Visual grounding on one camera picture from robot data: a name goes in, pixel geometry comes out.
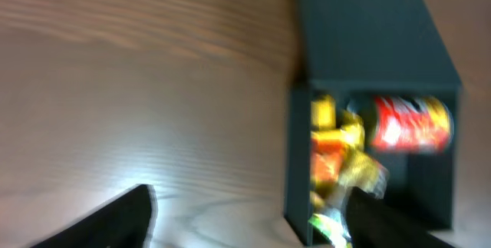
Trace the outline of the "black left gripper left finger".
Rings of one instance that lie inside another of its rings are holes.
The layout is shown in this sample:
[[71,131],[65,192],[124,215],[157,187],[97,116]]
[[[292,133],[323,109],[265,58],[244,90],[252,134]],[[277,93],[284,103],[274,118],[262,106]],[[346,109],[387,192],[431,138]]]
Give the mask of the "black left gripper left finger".
[[144,248],[156,210],[154,188],[139,184],[31,248]]

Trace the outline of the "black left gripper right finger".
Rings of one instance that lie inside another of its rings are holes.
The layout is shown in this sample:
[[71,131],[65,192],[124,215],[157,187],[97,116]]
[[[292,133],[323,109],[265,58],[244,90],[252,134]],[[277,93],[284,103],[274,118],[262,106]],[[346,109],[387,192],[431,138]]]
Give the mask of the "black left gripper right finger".
[[453,248],[358,187],[350,190],[344,218],[354,248]]

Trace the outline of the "green silver snack packet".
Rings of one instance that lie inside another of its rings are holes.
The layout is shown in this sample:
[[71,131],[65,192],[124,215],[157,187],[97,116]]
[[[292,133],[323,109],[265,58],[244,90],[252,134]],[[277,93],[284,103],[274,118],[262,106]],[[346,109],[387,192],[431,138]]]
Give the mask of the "green silver snack packet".
[[341,211],[326,207],[308,221],[334,248],[352,248],[351,235]]

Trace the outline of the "small yellow snack packet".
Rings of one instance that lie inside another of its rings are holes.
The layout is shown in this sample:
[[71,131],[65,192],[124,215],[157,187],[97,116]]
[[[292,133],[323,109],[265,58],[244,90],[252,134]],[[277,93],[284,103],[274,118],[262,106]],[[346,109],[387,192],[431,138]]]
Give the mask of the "small yellow snack packet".
[[345,188],[358,187],[376,199],[382,199],[387,189],[388,170],[364,152],[364,124],[360,116],[341,111],[341,132],[347,156],[338,175],[338,184]]

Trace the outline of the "red Pringles can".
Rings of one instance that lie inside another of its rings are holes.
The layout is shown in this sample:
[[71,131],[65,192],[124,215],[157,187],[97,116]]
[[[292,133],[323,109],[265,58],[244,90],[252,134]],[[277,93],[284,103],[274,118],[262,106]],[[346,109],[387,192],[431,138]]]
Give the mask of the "red Pringles can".
[[452,114],[432,96],[362,96],[347,110],[361,118],[365,145],[380,153],[439,153],[453,139]]

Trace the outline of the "yellow Lemond biscuit packet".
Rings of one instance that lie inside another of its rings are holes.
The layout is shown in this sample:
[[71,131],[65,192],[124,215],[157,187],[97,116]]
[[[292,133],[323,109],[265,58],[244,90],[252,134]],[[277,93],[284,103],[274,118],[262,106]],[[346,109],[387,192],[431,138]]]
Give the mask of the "yellow Lemond biscuit packet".
[[311,103],[311,125],[314,131],[329,131],[336,128],[335,100],[324,94]]

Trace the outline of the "black gift box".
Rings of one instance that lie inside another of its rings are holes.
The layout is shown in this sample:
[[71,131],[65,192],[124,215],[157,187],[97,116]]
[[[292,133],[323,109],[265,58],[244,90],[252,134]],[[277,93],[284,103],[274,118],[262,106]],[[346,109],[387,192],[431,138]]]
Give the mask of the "black gift box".
[[283,215],[305,246],[323,244],[308,222],[311,102],[434,96],[457,123],[462,83],[423,0],[295,0],[300,66],[289,90]]

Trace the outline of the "large yellow snack packet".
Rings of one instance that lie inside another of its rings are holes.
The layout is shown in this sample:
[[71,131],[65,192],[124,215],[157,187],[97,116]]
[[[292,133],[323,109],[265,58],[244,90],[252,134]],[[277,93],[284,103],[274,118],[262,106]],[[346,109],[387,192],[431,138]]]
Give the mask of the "large yellow snack packet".
[[338,181],[345,159],[346,143],[340,130],[311,133],[311,184],[310,199],[316,210],[325,206]]

